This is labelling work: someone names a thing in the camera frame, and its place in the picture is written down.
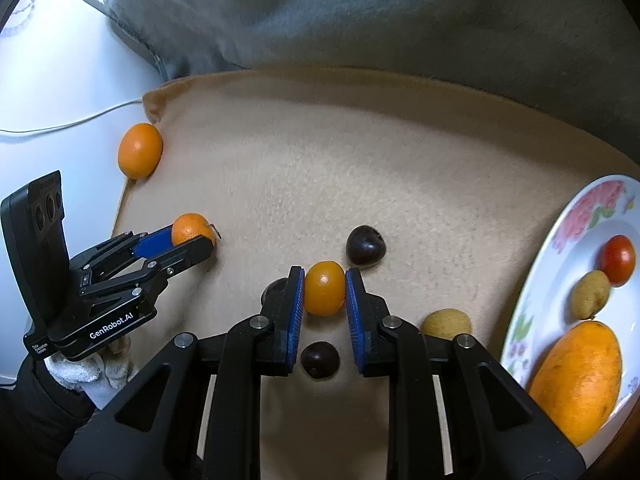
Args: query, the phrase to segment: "fruit stem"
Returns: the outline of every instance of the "fruit stem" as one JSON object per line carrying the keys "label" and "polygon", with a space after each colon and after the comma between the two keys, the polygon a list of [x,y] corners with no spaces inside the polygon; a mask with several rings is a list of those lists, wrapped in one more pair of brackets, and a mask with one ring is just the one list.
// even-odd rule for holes
{"label": "fruit stem", "polygon": [[215,226],[215,225],[213,225],[213,224],[209,224],[209,226],[213,228],[213,230],[214,230],[214,231],[216,232],[216,234],[218,235],[218,238],[220,238],[220,239],[222,240],[222,236],[220,236],[220,231],[218,231],[218,230],[216,229],[216,226]]}

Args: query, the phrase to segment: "white plate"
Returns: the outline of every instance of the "white plate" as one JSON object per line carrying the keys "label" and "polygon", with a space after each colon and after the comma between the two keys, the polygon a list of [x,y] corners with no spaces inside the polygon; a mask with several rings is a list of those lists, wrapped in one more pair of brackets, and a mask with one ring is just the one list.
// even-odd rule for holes
{"label": "white plate", "polygon": [[[603,245],[622,234],[640,248],[640,183],[628,176],[609,175],[595,180],[574,197],[546,237],[522,289],[507,332],[500,363],[526,387],[531,372],[547,349],[574,327],[568,306],[575,283],[597,269]],[[626,413],[620,413],[638,387],[640,378],[640,272],[625,285],[613,288],[595,319],[615,332],[622,350],[622,386],[606,425],[580,452],[587,464],[607,447]]]}

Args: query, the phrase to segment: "gray pillow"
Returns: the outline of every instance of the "gray pillow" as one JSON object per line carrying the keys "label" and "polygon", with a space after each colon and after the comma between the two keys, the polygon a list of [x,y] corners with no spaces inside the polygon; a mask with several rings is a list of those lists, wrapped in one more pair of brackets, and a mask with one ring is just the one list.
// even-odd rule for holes
{"label": "gray pillow", "polygon": [[620,0],[105,3],[166,78],[274,64],[430,76],[540,108],[640,162],[640,31]]}

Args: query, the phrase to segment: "pink flower pattern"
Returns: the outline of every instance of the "pink flower pattern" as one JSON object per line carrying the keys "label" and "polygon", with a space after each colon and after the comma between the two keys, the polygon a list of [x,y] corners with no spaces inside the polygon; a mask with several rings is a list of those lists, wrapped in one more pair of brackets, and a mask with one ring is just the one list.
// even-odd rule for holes
{"label": "pink flower pattern", "polygon": [[621,180],[607,180],[599,186],[590,189],[578,203],[569,211],[553,238],[553,246],[558,254],[564,250],[567,242],[575,242],[584,233],[591,215],[597,206],[615,210],[624,184]]}

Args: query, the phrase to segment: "beige blanket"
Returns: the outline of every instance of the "beige blanket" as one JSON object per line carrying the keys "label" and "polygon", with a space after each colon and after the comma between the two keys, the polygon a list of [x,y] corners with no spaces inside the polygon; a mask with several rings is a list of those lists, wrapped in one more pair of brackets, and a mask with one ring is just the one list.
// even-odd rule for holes
{"label": "beige blanket", "polygon": [[[482,92],[386,73],[298,69],[172,82],[144,97],[164,138],[155,173],[127,190],[116,232],[151,232],[184,212],[213,222],[215,260],[172,279],[132,336],[140,364],[175,333],[226,332],[260,310],[289,267],[349,264],[349,232],[388,245],[367,290],[419,324],[455,307],[499,355],[546,232],[585,184],[638,167],[600,140]],[[338,375],[299,365],[263,381],[263,478],[382,479],[385,381],[356,374],[344,313],[305,318],[300,350],[332,342]]]}

